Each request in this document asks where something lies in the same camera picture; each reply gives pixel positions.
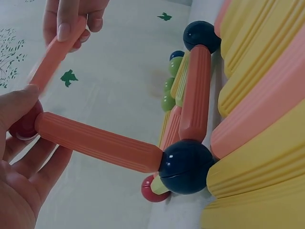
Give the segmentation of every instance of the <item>ridged plastic surface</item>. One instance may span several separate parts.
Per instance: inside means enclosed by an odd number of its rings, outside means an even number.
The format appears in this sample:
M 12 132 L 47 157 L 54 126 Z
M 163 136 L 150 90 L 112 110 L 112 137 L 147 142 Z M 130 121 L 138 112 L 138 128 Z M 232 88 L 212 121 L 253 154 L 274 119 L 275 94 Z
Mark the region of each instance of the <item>ridged plastic surface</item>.
M 251 141 L 218 161 L 207 176 L 217 198 L 305 174 L 305 99 Z
M 161 133 L 159 135 L 159 143 L 158 143 L 159 148 L 161 146 L 161 142 L 162 142 L 162 139 L 163 139 L 163 136 L 164 136 L 164 132 L 165 132 L 165 128 L 166 128 L 168 119 L 170 118 L 170 113 L 171 113 L 171 111 L 165 112 L 165 115 L 164 115 L 164 118 L 163 118 Z
M 235 35 L 237 39 L 226 41 L 226 37 L 223 37 L 222 42 L 222 55 L 225 59 L 225 68 L 224 73 L 227 78 L 234 73 L 236 68 L 239 66 L 240 62 L 247 54 L 251 48 L 255 39 L 259 36 L 260 31 L 275 9 L 276 0 L 262 0 L 262 1 L 243 1 L 251 3 L 252 8 L 242 9 L 242 12 L 239 12 L 240 8 L 236 11 L 237 14 L 245 14 L 247 16 L 241 20 L 241 24 L 238 24 L 238 28 L 234 28 L 234 31 L 238 31 Z
M 43 93 L 60 63 L 65 59 L 67 53 L 72 49 L 86 28 L 87 20 L 79 16 L 77 26 L 72 31 L 71 38 L 65 42 L 58 42 L 55 37 L 49 44 L 42 60 L 32 69 L 30 83 L 39 86 L 40 93 Z
M 220 8 L 220 11 L 217 15 L 217 18 L 215 20 L 215 23 L 214 23 L 214 28 L 215 28 L 215 34 L 218 36 L 218 37 L 221 37 L 221 34 L 220 34 L 220 27 L 221 27 L 221 24 L 223 22 L 223 19 L 224 19 L 224 16 L 227 12 L 227 9 L 230 5 L 232 0 L 224 0 L 224 3 L 223 5 L 221 6 Z
M 218 108 L 223 117 L 240 103 L 240 101 L 253 89 L 279 56 L 284 52 L 294 36 L 305 22 L 305 1 L 276 1 L 270 15 L 262 22 L 261 28 L 253 36 L 257 36 L 248 45 L 248 50 L 241 58 L 240 63 L 233 72 L 219 94 Z M 235 43 L 243 43 L 244 35 L 238 35 Z M 239 45 L 230 47 L 237 53 Z
M 203 45 L 190 53 L 179 126 L 180 139 L 202 142 L 206 135 L 211 79 L 211 54 Z
M 221 55 L 223 58 L 230 47 L 232 46 L 236 36 L 242 28 L 244 21 L 252 10 L 256 1 L 248 0 L 232 0 L 228 10 L 224 16 L 224 21 L 221 25 Z
M 305 98 L 305 25 L 253 90 L 213 131 L 211 147 L 223 158 L 264 131 Z
M 189 54 L 190 53 L 188 51 L 186 51 L 183 58 L 182 58 L 180 67 L 178 69 L 178 72 L 176 74 L 175 80 L 174 80 L 172 88 L 171 88 L 172 98 L 176 97 L 182 74 L 185 71 L 185 69 L 187 69 L 187 67 L 188 67 L 188 62 L 187 61 L 189 59 Z
M 66 148 L 142 173 L 158 171 L 162 150 L 49 112 L 41 113 L 35 129 L 42 138 Z
M 202 229 L 302 229 L 305 175 L 218 199 L 202 213 Z
M 161 141 L 161 145 L 160 145 L 161 150 L 165 150 L 167 147 L 180 140 L 178 130 L 180 124 L 181 111 L 182 108 L 179 106 L 174 106 L 174 108 L 172 109 Z
M 186 85 L 188 65 L 189 65 L 189 59 L 187 58 L 186 61 L 185 61 L 185 67 L 183 68 L 183 72 L 182 72 L 182 75 L 181 75 L 180 83 L 179 83 L 176 98 L 175 98 L 176 105 L 179 106 L 179 107 L 182 107 L 182 105 L 183 105 L 183 98 L 184 98 L 184 91 L 185 91 L 185 85 Z

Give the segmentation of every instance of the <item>orange magnetic stick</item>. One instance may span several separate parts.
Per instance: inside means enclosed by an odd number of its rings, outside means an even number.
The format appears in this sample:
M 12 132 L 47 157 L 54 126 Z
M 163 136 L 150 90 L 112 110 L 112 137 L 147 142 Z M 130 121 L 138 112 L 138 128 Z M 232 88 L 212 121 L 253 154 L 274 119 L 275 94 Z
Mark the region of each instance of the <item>orange magnetic stick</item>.
M 211 78 L 211 54 L 204 45 L 190 53 L 189 69 L 179 126 L 180 139 L 202 142 L 206 135 Z
M 71 38 L 65 42 L 59 42 L 55 37 L 49 44 L 42 60 L 32 69 L 30 83 L 39 86 L 40 93 L 43 93 L 56 69 L 65 59 L 67 53 L 72 49 L 75 42 L 86 29 L 86 19 L 83 16 L 78 17 L 77 26 L 71 34 Z
M 179 130 L 181 111 L 182 111 L 181 107 L 179 106 L 173 107 L 170 113 L 170 117 L 167 121 L 165 132 L 161 141 L 161 145 L 160 145 L 161 150 L 165 150 L 167 147 L 180 140 L 178 130 Z
M 38 115 L 35 129 L 58 145 L 142 173 L 158 171 L 163 155 L 157 146 L 49 112 Z

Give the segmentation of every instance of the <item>plant pattern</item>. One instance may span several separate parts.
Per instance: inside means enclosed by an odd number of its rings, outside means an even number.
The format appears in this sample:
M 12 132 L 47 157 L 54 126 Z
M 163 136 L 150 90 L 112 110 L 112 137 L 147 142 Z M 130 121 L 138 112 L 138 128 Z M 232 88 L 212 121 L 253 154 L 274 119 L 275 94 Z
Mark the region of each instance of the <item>plant pattern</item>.
M 18 62 L 27 55 L 21 53 L 24 40 L 17 40 L 15 29 L 0 29 L 0 87 L 7 88 L 8 82 L 18 75 Z

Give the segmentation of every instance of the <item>green ball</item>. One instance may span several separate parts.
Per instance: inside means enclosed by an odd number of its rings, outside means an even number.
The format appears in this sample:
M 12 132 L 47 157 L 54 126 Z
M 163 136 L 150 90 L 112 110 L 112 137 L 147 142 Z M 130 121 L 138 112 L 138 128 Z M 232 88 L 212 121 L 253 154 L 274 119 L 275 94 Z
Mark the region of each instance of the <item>green ball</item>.
M 175 80 L 175 78 L 171 77 L 165 81 L 164 88 L 163 88 L 164 92 L 171 90 L 174 80 Z
M 168 66 L 168 70 L 170 71 L 170 74 L 172 75 L 172 77 L 176 77 L 176 74 L 178 72 L 178 69 L 180 67 L 181 61 L 182 61 L 181 56 L 177 56 L 171 59 L 170 61 L 170 65 Z
M 164 94 L 164 97 L 161 101 L 161 107 L 162 109 L 167 112 L 173 109 L 173 107 L 176 105 L 175 99 L 171 96 L 171 91 L 167 91 Z

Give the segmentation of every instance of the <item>magnetic ball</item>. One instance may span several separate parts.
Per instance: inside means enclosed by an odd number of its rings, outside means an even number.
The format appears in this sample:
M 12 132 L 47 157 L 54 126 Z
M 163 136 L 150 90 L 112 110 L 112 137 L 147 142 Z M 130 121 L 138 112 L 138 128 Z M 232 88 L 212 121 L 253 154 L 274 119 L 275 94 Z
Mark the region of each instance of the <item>magnetic ball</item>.
M 221 43 L 221 39 L 214 32 L 214 26 L 206 21 L 194 21 L 189 24 L 184 30 L 183 41 L 188 50 L 202 44 L 211 54 L 219 48 Z
M 30 140 L 37 135 L 35 130 L 36 117 L 43 112 L 42 105 L 38 100 L 33 108 L 21 119 L 15 122 L 9 129 L 10 135 L 20 140 Z
M 184 52 L 183 51 L 174 51 L 171 56 L 170 56 L 170 61 L 172 60 L 172 58 L 175 58 L 177 56 L 181 56 L 183 57 L 184 56 Z
M 170 72 L 170 74 L 172 75 L 173 78 L 175 78 L 176 75 L 177 75 L 177 72 L 179 70 L 182 58 L 183 57 L 181 57 L 181 56 L 177 56 L 177 57 L 172 58 L 171 61 L 170 61 L 170 64 L 168 66 L 168 70 L 169 70 L 169 72 Z
M 164 151 L 159 176 L 170 191 L 193 194 L 206 187 L 206 177 L 213 164 L 212 154 L 204 145 L 181 140 Z
M 164 110 L 164 112 L 172 110 L 175 105 L 176 105 L 176 100 L 172 98 L 171 91 L 169 90 L 165 92 L 161 101 L 161 107 Z
M 157 195 L 153 193 L 151 189 L 151 183 L 153 181 L 153 175 L 150 175 L 149 177 L 145 178 L 141 185 L 141 193 L 145 199 L 147 199 L 149 202 L 157 203 L 162 202 L 166 200 L 171 192 L 165 192 L 161 195 Z
M 164 87 L 163 87 L 164 92 L 167 92 L 167 91 L 171 90 L 174 80 L 175 80 L 175 78 L 171 77 L 171 78 L 168 78 L 165 81 L 165 84 L 164 84 Z

